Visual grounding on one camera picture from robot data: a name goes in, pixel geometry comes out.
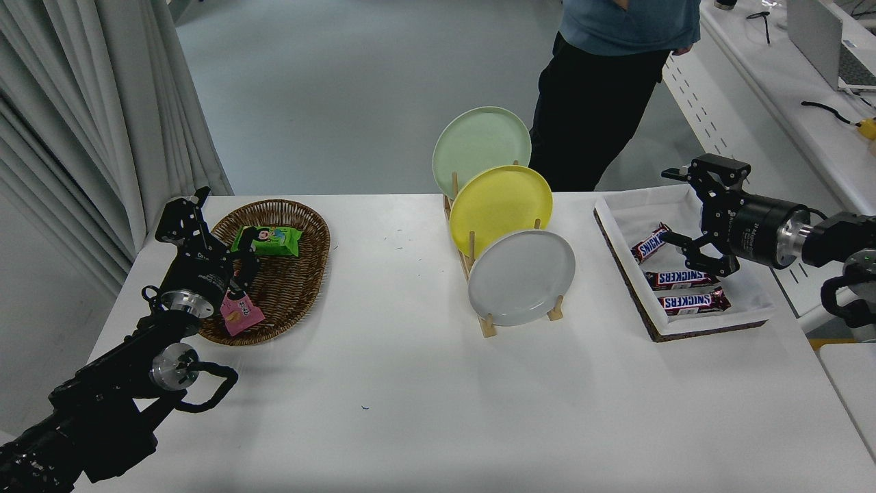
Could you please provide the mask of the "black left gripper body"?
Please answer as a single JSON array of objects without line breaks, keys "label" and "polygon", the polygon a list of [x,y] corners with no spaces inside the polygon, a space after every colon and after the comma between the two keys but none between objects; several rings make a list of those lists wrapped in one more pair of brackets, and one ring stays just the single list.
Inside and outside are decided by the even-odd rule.
[{"label": "black left gripper body", "polygon": [[232,274],[228,255],[207,258],[200,253],[179,253],[162,281],[162,305],[170,307],[186,294],[201,305],[219,307]]}]

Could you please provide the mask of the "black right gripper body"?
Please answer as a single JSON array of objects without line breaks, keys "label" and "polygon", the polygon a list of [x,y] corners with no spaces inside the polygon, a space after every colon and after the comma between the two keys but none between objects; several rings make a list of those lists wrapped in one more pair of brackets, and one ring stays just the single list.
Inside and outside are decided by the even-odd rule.
[{"label": "black right gripper body", "polygon": [[788,202],[757,194],[742,197],[729,226],[732,255],[773,268],[788,262],[778,253],[780,231],[788,222]]}]

